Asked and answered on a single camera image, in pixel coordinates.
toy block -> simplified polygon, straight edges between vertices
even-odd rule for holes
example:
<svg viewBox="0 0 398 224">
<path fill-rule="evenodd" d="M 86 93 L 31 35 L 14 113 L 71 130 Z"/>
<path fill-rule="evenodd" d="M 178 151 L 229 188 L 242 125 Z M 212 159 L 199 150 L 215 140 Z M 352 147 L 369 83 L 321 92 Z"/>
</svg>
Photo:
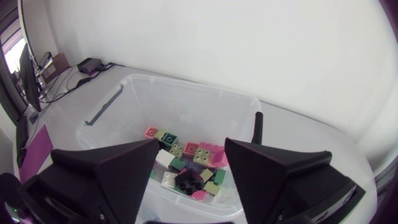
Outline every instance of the toy block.
<svg viewBox="0 0 398 224">
<path fill-rule="evenodd" d="M 157 132 L 157 129 L 156 129 L 156 128 L 149 127 L 149 128 L 144 132 L 144 136 L 145 136 L 146 138 L 151 139 L 151 138 L 154 138 L 156 132 Z"/>
<path fill-rule="evenodd" d="M 191 169 L 197 173 L 201 173 L 202 166 L 200 164 L 194 163 L 193 161 L 189 161 L 187 164 L 187 169 Z"/>
<path fill-rule="evenodd" d="M 179 174 L 175 178 L 176 186 L 180 190 L 184 191 L 187 195 L 195 193 L 197 190 L 203 189 L 203 182 L 200 180 L 200 176 L 195 175 L 192 170 L 187 170 L 182 174 Z"/>
<path fill-rule="evenodd" d="M 214 166 L 214 164 L 213 164 L 213 161 L 214 161 L 214 157 L 216 156 L 216 154 L 215 153 L 210 153 L 210 156 L 209 156 L 209 162 L 207 163 L 207 168 L 217 168 L 216 166 Z"/>
<path fill-rule="evenodd" d="M 176 137 L 174 134 L 165 133 L 162 137 L 162 142 L 164 142 L 167 147 L 172 147 L 178 142 L 178 137 Z"/>
<path fill-rule="evenodd" d="M 184 161 L 177 158 L 174 158 L 170 163 L 170 166 L 177 170 L 182 170 L 186 165 L 187 164 Z"/>
<path fill-rule="evenodd" d="M 154 135 L 155 138 L 162 140 L 162 137 L 166 134 L 166 130 L 160 128 L 157 130 L 156 134 Z"/>
<path fill-rule="evenodd" d="M 165 187 L 175 187 L 175 177 L 178 176 L 178 174 L 174 174 L 172 172 L 164 172 L 163 175 L 163 180 L 162 180 L 162 185 Z"/>
<path fill-rule="evenodd" d="M 212 161 L 212 164 L 215 167 L 224 167 L 224 166 L 228 166 L 228 160 L 226 158 L 226 154 L 225 151 L 222 152 L 218 152 L 216 153 L 216 155 L 214 156 L 214 159 Z"/>
<path fill-rule="evenodd" d="M 184 173 L 185 171 L 187 171 L 187 168 L 182 169 L 178 174 L 180 175 L 180 174 Z"/>
<path fill-rule="evenodd" d="M 201 177 L 201 179 L 203 180 L 204 183 L 206 183 L 207 180 L 209 180 L 210 177 L 212 177 L 212 176 L 213 176 L 212 171 L 210 171 L 210 170 L 208 170 L 208 169 L 205 169 L 205 170 L 200 174 L 200 177 Z"/>
<path fill-rule="evenodd" d="M 211 181 L 208 181 L 203 189 L 205 189 L 208 193 L 212 195 L 217 195 L 218 192 L 220 191 L 220 187 L 215 185 Z"/>
<path fill-rule="evenodd" d="M 156 163 L 168 169 L 170 163 L 175 157 L 164 149 L 161 149 L 156 155 Z"/>
<path fill-rule="evenodd" d="M 206 166 L 209 162 L 209 157 L 210 151 L 198 148 L 195 151 L 195 155 L 193 156 L 193 161 L 203 166 Z"/>
<path fill-rule="evenodd" d="M 177 192 L 180 192 L 181 194 L 184 194 L 184 195 L 186 195 L 187 193 L 185 193 L 185 191 L 184 190 L 181 190 L 180 189 L 180 187 L 179 186 L 175 186 L 174 188 L 173 188 L 175 191 L 177 191 Z"/>
<path fill-rule="evenodd" d="M 182 146 L 179 146 L 178 144 L 174 144 L 169 153 L 173 154 L 176 158 L 181 158 L 182 157 L 182 151 L 184 148 Z"/>
<path fill-rule="evenodd" d="M 198 145 L 198 148 L 199 148 L 199 149 L 204 149 L 204 150 L 207 150 L 207 151 L 210 151 L 212 147 L 213 147 L 212 144 L 210 144 L 210 143 L 205 143 L 205 142 L 201 142 L 201 143 L 199 143 L 199 145 Z"/>
<path fill-rule="evenodd" d="M 191 178 L 192 178 L 192 175 L 193 175 L 192 170 L 187 170 L 187 171 L 185 171 L 184 173 L 179 174 L 178 176 L 176 176 L 176 178 L 175 178 L 175 183 L 176 183 L 177 185 L 180 185 L 181 183 L 183 183 L 183 182 L 185 182 L 185 181 L 191 179 Z"/>
<path fill-rule="evenodd" d="M 206 197 L 206 192 L 202 191 L 202 190 L 198 190 L 195 193 L 193 193 L 191 195 L 191 198 L 194 198 L 196 200 L 202 201 L 204 200 Z"/>
<path fill-rule="evenodd" d="M 213 145 L 213 146 L 211 147 L 211 149 L 210 149 L 210 152 L 217 153 L 217 152 L 222 152 L 222 151 L 224 151 L 224 150 L 225 150 L 225 149 L 224 149 L 224 146 Z"/>
<path fill-rule="evenodd" d="M 183 151 L 184 156 L 193 158 L 195 151 L 198 149 L 198 144 L 187 142 Z"/>
<path fill-rule="evenodd" d="M 217 185 L 223 184 L 224 182 L 224 177 L 225 177 L 226 171 L 223 169 L 218 169 L 216 171 L 215 177 L 214 177 L 214 183 Z"/>
<path fill-rule="evenodd" d="M 154 177 L 155 177 L 155 171 L 151 170 L 149 178 L 153 179 Z"/>
</svg>

green lego block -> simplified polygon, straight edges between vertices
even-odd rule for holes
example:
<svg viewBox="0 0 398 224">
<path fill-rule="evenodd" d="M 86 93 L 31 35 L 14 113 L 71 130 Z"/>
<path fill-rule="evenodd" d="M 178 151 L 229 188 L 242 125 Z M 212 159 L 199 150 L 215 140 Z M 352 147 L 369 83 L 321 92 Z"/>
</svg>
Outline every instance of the green lego block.
<svg viewBox="0 0 398 224">
<path fill-rule="evenodd" d="M 207 163 L 209 162 L 209 157 L 210 151 L 197 149 L 195 151 L 195 155 L 193 155 L 193 161 L 203 166 L 207 166 Z"/>
<path fill-rule="evenodd" d="M 151 170 L 149 178 L 153 179 L 155 177 L 155 171 Z"/>
<path fill-rule="evenodd" d="M 215 184 L 223 184 L 223 182 L 224 182 L 224 177 L 225 177 L 225 173 L 226 173 L 226 171 L 225 170 L 223 170 L 223 169 L 218 169 L 217 171 L 216 171 L 216 175 L 215 175 L 215 177 L 214 177 L 214 183 Z"/>
<path fill-rule="evenodd" d="M 207 180 L 210 179 L 210 177 L 213 176 L 212 171 L 209 169 L 205 169 L 201 174 L 200 177 L 203 179 L 203 182 L 206 183 Z"/>
<path fill-rule="evenodd" d="M 164 136 L 164 134 L 166 134 L 166 130 L 160 128 L 159 130 L 157 130 L 156 134 L 154 135 L 155 138 L 161 140 L 162 137 Z"/>
<path fill-rule="evenodd" d="M 180 159 L 174 158 L 170 163 L 170 166 L 176 168 L 177 170 L 182 170 L 187 164 Z"/>
<path fill-rule="evenodd" d="M 175 191 L 177 191 L 177 192 L 180 192 L 181 194 L 187 195 L 187 193 L 185 193 L 184 190 L 181 190 L 179 186 L 175 186 L 173 189 L 174 189 Z"/>
<path fill-rule="evenodd" d="M 212 181 L 208 181 L 203 189 L 212 195 L 217 195 L 220 191 L 220 187 L 215 185 Z"/>
<path fill-rule="evenodd" d="M 174 144 L 170 149 L 169 153 L 173 154 L 176 158 L 181 158 L 183 150 L 184 147 L 179 146 L 178 144 Z"/>
<path fill-rule="evenodd" d="M 176 137 L 174 134 L 165 133 L 164 136 L 162 137 L 162 142 L 167 147 L 172 147 L 172 145 L 174 145 L 178 142 L 178 137 Z"/>
</svg>

gray strip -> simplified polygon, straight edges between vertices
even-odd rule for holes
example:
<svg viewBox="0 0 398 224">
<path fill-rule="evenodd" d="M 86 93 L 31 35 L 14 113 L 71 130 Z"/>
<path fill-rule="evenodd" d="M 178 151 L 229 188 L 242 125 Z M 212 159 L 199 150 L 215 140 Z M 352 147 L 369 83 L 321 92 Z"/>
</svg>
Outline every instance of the gray strip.
<svg viewBox="0 0 398 224">
<path fill-rule="evenodd" d="M 108 102 L 106 102 L 102 106 L 100 111 L 94 116 L 94 118 L 91 121 L 85 121 L 85 124 L 87 126 L 94 125 L 94 123 L 98 120 L 98 118 L 100 118 L 100 116 L 106 111 L 106 109 L 108 109 L 108 107 L 113 103 L 113 101 L 116 100 L 116 98 L 123 92 L 123 88 L 124 88 L 124 85 L 120 84 L 120 90 L 114 96 L 112 96 L 112 98 Z"/>
</svg>

clear plastic container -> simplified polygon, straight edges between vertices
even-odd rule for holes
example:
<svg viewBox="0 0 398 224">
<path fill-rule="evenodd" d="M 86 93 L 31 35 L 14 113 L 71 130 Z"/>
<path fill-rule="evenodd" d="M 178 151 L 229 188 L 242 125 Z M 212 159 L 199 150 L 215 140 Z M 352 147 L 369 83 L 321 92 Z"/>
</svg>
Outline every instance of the clear plastic container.
<svg viewBox="0 0 398 224">
<path fill-rule="evenodd" d="M 77 127 L 76 138 L 83 149 L 112 146 L 143 140 L 144 131 L 152 126 L 177 135 L 181 145 L 189 141 L 223 146 L 226 137 L 251 141 L 257 111 L 261 111 L 261 104 L 253 96 L 172 78 L 132 74 L 88 114 Z M 157 166 L 154 169 L 156 176 L 148 181 L 138 219 L 146 221 L 149 217 L 145 215 L 150 214 L 163 222 L 198 223 L 243 215 L 228 167 L 220 193 L 204 202 L 162 187 L 163 170 Z"/>
</svg>

desk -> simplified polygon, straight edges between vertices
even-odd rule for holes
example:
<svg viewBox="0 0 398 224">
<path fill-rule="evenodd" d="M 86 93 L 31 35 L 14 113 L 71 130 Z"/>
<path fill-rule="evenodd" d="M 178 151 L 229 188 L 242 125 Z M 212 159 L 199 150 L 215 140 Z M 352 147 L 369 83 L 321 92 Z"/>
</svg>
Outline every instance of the desk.
<svg viewBox="0 0 398 224">
<path fill-rule="evenodd" d="M 76 71 L 77 68 L 73 68 L 69 77 Z M 75 137 L 76 127 L 112 87 L 126 75 L 133 73 L 164 77 L 158 73 L 134 68 L 113 67 L 78 90 L 52 103 L 40 118 L 37 130 L 44 124 L 47 126 L 54 148 L 81 150 Z M 67 74 L 68 71 L 61 74 L 48 94 L 47 100 L 51 100 L 59 83 Z M 58 93 L 66 92 L 69 77 L 60 85 Z M 86 76 L 76 73 L 69 81 L 69 88 L 75 86 L 77 81 L 84 77 Z M 376 212 L 376 186 L 372 170 L 355 143 L 335 128 L 318 121 L 264 102 L 261 103 L 261 106 L 264 113 L 263 145 L 300 152 L 330 151 L 333 154 L 331 165 L 353 179 L 366 191 L 362 200 L 343 223 L 368 223 Z M 29 125 L 30 135 L 34 132 L 35 125 Z M 18 176 L 15 152 L 14 147 L 14 173 Z M 47 158 L 41 170 L 50 164 L 51 159 Z"/>
</svg>

